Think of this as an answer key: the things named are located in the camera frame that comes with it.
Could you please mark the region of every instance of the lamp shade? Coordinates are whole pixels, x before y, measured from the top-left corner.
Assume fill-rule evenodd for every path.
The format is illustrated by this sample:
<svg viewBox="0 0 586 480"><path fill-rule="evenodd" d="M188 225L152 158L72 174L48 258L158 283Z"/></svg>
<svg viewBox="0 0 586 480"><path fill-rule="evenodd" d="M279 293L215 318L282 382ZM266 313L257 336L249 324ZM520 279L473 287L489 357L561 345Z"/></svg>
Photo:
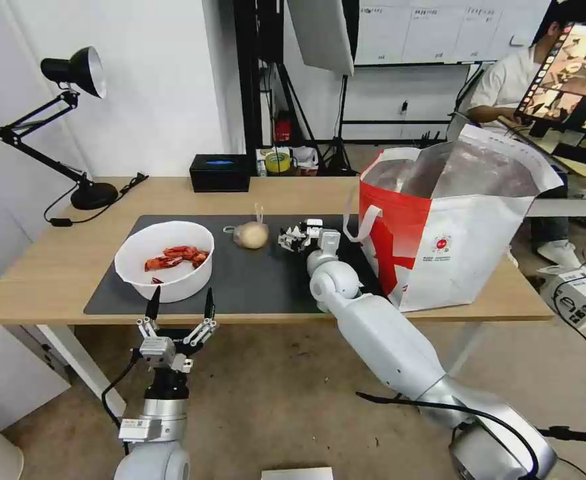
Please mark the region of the lamp shade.
<svg viewBox="0 0 586 480"><path fill-rule="evenodd" d="M44 77L56 83L74 83L95 97L106 96L106 78L94 47L84 47L68 60L46 58L41 61Z"/></svg>

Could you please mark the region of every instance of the lamp arm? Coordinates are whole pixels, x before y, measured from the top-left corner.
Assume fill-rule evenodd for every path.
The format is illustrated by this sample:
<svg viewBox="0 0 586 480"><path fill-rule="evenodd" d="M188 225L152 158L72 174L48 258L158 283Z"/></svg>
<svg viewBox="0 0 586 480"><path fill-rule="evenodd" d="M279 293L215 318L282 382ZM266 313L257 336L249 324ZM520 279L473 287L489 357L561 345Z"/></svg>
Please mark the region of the lamp arm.
<svg viewBox="0 0 586 480"><path fill-rule="evenodd" d="M63 91L58 96L56 96L56 98L54 98L50 102L42 105L40 108L33 110L32 112L24 115L22 118L14 121L8 125L5 125L4 127L0 127L0 140L2 142L6 143L7 145L10 145L10 146L16 148L17 150L25 153L26 155L34 158L35 160L43 163L47 167L52 168L56 172L61 173L62 175L70 178L70 180L73 180L74 182L77 182L80 184L91 183L90 180L88 180L85 173L80 173L80 172L73 170L72 168L64 165L62 162L59 162L57 160L53 160L52 158L44 155L42 152L35 150L34 148L26 145L22 141L22 138L24 138L29 133L34 132L35 130L43 127L44 125L47 125L48 123L52 122L53 120L61 117L62 115L70 112L71 110L74 110L75 108L77 108L78 96L79 96L79 93L74 90ZM51 115L50 117L48 117L46 119L26 123L26 120L34 117L35 115L43 112L44 110L52 107L53 105L59 103L60 101L66 102L66 104L68 106L66 108L64 108L63 110L56 112L55 114Z"/></svg>

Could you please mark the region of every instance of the black box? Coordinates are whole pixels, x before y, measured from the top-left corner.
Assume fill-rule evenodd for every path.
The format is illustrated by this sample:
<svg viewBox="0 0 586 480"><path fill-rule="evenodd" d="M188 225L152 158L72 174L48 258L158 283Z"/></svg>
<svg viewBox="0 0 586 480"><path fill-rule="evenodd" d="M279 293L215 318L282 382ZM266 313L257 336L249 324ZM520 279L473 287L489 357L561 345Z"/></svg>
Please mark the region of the black box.
<svg viewBox="0 0 586 480"><path fill-rule="evenodd" d="M251 174L246 155L198 153L191 164L195 192L248 191Z"/></svg>

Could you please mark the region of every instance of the black mat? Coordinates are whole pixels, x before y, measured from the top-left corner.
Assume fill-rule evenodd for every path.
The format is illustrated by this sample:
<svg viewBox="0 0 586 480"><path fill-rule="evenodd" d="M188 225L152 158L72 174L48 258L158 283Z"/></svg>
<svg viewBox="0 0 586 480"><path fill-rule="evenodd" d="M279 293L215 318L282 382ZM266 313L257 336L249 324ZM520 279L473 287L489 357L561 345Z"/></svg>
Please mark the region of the black mat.
<svg viewBox="0 0 586 480"><path fill-rule="evenodd" d="M138 218L129 235L154 223L170 220L192 221L208 228L215 238L213 274L209 285L213 287L216 312L218 313L316 313L315 301L309 291L305 258L293 254L277 245L280 228L288 228L305 220L309 215L267 215L269 241L260 250L238 247L233 236L224 233L228 225L241 225L253 219L249 215L144 215ZM341 230L340 215L312 215L322 218L327 227ZM351 218L357 228L357 219ZM360 274L366 276L367 264L357 244L350 244L342 235L340 258L343 251L354 252L353 262L346 258ZM363 266L364 272L355 265ZM161 313L202 313L207 288L194 296L174 302L163 303ZM143 315L146 300L115 272L114 264L108 268L104 278L89 300L84 313L87 315Z"/></svg>

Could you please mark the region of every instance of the logo on bag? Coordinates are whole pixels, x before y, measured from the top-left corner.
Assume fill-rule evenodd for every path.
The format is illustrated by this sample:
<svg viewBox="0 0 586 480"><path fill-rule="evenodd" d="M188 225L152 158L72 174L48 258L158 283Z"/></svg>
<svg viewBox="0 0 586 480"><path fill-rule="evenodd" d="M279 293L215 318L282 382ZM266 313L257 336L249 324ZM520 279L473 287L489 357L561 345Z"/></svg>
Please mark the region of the logo on bag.
<svg viewBox="0 0 586 480"><path fill-rule="evenodd" d="M433 252L442 255L444 253L448 253L451 249L451 238L450 235L442 235L440 237L435 237L435 247L433 248Z"/></svg>

